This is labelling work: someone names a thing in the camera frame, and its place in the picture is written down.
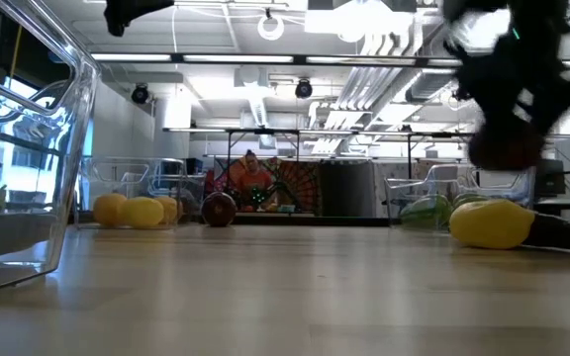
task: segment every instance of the person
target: person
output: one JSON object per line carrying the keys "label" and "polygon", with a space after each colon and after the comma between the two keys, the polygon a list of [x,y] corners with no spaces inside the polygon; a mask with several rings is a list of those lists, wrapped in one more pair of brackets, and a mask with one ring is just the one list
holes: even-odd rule
{"label": "person", "polygon": [[533,212],[509,200],[461,205],[450,217],[450,234],[466,245],[480,248],[570,250],[570,222]]}
{"label": "person", "polygon": [[[265,192],[272,185],[272,177],[270,174],[261,169],[260,163],[256,158],[256,154],[248,150],[245,154],[245,172],[238,179],[238,187],[241,193],[241,200],[244,205],[251,206],[252,190],[258,189]],[[273,199],[267,199],[261,204],[261,207],[267,207],[273,202]]]}
{"label": "person", "polygon": [[[474,99],[485,119],[468,143],[470,161],[488,170],[522,171],[540,160],[546,137],[570,108],[570,80],[562,77],[566,66],[559,59],[570,34],[570,1],[445,0],[442,10],[454,29],[466,13],[506,8],[510,28],[492,53],[470,55],[456,40],[444,47],[462,62],[454,74],[455,97]],[[530,104],[519,100],[523,89],[533,95]]]}

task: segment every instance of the ceiling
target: ceiling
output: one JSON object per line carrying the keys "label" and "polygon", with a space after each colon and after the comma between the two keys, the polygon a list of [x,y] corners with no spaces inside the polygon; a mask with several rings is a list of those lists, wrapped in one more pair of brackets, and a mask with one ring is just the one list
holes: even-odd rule
{"label": "ceiling", "polygon": [[[107,32],[103,17],[104,4],[94,0],[44,1],[90,51],[359,54],[365,44],[364,41],[347,43],[335,34],[306,33],[302,26],[305,23],[306,0],[289,1],[287,12],[273,11],[292,20],[284,22],[284,34],[276,41],[268,41],[259,35],[257,23],[263,15],[260,9],[168,8],[135,20],[122,38],[115,38]],[[230,24],[226,14],[230,15]],[[424,38],[437,29],[436,25],[440,22],[433,14],[423,15]],[[421,54],[443,55],[433,52],[431,47],[425,47]],[[564,45],[563,56],[570,58],[570,39]],[[131,93],[136,82],[146,81],[154,95],[163,98],[172,96],[177,90],[172,83],[173,75],[181,73],[183,80],[190,84],[199,98],[199,103],[193,106],[192,116],[204,123],[208,120],[214,122],[217,119],[239,118],[241,112],[249,112],[248,100],[236,98],[230,93],[236,68],[238,66],[234,65],[111,64],[105,65],[104,80],[113,83],[114,88],[126,95]],[[313,100],[296,99],[294,89],[298,78],[311,79],[315,99],[335,100],[348,82],[352,68],[270,66],[267,71],[269,82],[277,84],[275,94],[264,100],[267,112],[305,114],[309,112]],[[168,78],[155,81],[160,73]],[[394,85],[399,84],[389,84],[383,88],[384,93],[392,91]],[[435,105],[425,106],[400,121],[415,123],[416,127],[424,129],[428,123],[472,123],[479,115],[478,109],[472,104],[459,109],[457,103],[450,105],[445,98],[436,103],[439,101],[437,96],[434,101]],[[441,125],[432,127],[440,130]]]}

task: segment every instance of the ceiling vent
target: ceiling vent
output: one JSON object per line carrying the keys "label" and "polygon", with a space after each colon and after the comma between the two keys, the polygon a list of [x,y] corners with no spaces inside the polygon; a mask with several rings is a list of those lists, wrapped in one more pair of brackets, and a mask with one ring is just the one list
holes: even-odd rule
{"label": "ceiling vent", "polygon": [[450,73],[423,72],[411,89],[406,91],[406,101],[409,103],[425,103],[443,89],[450,80],[452,80]]}

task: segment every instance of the green melon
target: green melon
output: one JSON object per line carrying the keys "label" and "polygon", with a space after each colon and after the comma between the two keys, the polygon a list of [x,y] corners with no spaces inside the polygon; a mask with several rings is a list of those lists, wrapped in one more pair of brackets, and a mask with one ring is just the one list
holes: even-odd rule
{"label": "green melon", "polygon": [[462,199],[455,199],[454,200],[454,210],[456,210],[458,207],[462,206],[463,204],[467,204],[467,203],[473,203],[473,202],[485,202],[490,200],[488,197],[485,196],[468,196]]}
{"label": "green melon", "polygon": [[450,202],[442,195],[419,198],[400,212],[402,224],[409,227],[441,228],[452,214]]}
{"label": "green melon", "polygon": [[459,195],[457,195],[456,197],[454,197],[454,200],[452,201],[452,206],[453,207],[458,207],[458,202],[466,199],[466,198],[470,198],[470,197],[480,197],[481,195],[478,193],[461,193]]}

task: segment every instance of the clear container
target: clear container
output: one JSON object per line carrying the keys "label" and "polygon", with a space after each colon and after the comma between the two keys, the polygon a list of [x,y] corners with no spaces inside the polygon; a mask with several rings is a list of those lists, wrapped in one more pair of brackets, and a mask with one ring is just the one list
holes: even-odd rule
{"label": "clear container", "polygon": [[509,174],[467,164],[442,164],[433,166],[425,180],[386,179],[389,222],[442,230],[447,229],[452,212],[464,203],[508,199],[530,208],[533,177],[532,170]]}
{"label": "clear container", "polygon": [[[0,9],[69,65],[68,81],[30,99],[0,85],[0,287],[56,269],[72,204],[76,171],[100,70],[41,1],[0,0]],[[58,97],[49,107],[39,102]],[[52,134],[48,144],[13,130],[23,123]],[[13,165],[13,150],[41,157],[38,167]]]}
{"label": "clear container", "polygon": [[[78,204],[74,223],[77,227],[98,228],[98,223],[81,223],[80,216],[93,210],[98,197],[118,193],[127,199],[170,197],[180,202],[186,180],[183,160],[172,158],[83,157],[76,189]],[[157,228],[174,228],[177,222]],[[125,225],[117,228],[129,228]]]}
{"label": "clear container", "polygon": [[188,175],[182,181],[180,199],[184,207],[184,216],[179,220],[180,223],[190,223],[201,216],[200,208],[204,202],[205,184],[205,174]]}

